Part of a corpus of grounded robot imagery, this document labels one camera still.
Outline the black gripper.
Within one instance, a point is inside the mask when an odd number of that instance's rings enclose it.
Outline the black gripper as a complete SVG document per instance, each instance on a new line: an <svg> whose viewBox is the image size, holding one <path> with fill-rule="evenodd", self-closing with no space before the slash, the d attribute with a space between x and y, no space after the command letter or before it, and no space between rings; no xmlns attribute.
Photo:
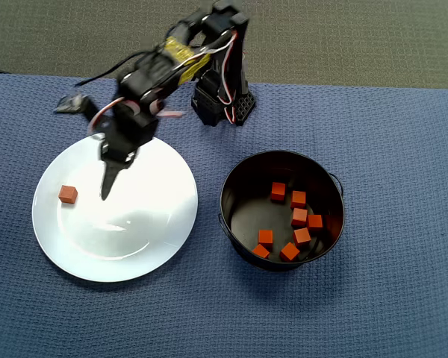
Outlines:
<svg viewBox="0 0 448 358"><path fill-rule="evenodd" d="M93 133L104 134L100 159L105 162L101 199L109 196L120 171L129 167L142 145L150 142L158 128L158 119L147 112L136 113L128 105L116 105L113 114L101 114L91 127Z"/></svg>

